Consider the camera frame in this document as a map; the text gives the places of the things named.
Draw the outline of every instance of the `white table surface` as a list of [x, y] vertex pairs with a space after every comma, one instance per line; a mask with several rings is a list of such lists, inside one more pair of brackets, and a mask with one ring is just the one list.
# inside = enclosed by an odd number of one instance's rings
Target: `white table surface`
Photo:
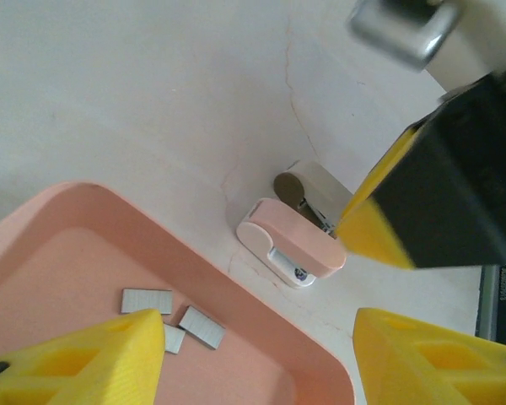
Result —
[[351, 256], [291, 290], [234, 228], [317, 159], [351, 191], [442, 89], [355, 42], [352, 1], [0, 1], [0, 219], [53, 183], [118, 191], [325, 345], [365, 403], [357, 308], [473, 333], [480, 272]]

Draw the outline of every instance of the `pink tray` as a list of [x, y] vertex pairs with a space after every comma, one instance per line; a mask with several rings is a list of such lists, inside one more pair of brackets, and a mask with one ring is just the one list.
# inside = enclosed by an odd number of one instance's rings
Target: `pink tray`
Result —
[[186, 337], [155, 403], [352, 404], [345, 368], [152, 219], [102, 186], [51, 187], [0, 223], [0, 354], [117, 316], [124, 288], [172, 289], [227, 328]]

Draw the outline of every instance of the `pink stapler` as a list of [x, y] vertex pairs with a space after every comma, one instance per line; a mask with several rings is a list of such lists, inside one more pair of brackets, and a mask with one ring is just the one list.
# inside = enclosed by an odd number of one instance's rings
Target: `pink stapler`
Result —
[[285, 283], [307, 287], [339, 270], [343, 244], [285, 203], [262, 198], [236, 230], [238, 239]]

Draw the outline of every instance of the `stapler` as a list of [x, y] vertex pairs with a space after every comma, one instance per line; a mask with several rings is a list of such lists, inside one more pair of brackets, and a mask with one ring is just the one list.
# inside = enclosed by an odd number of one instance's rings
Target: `stapler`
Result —
[[236, 230], [238, 239], [285, 283], [311, 285], [345, 264], [343, 244], [287, 204], [262, 198]]
[[281, 201], [332, 236], [353, 197], [328, 170], [307, 160], [277, 175], [273, 190]]

